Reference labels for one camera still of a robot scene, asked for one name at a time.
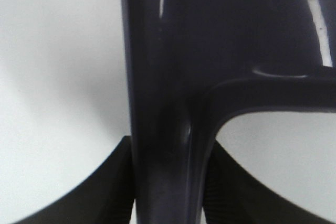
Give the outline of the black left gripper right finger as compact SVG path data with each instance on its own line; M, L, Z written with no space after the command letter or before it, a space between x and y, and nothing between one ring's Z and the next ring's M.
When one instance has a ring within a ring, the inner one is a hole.
M215 142L203 209L207 223L328 223L267 188Z

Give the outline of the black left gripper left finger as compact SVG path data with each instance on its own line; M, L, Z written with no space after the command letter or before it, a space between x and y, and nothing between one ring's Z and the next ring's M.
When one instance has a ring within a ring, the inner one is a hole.
M130 223L134 199L131 138L124 136L80 185L18 223Z

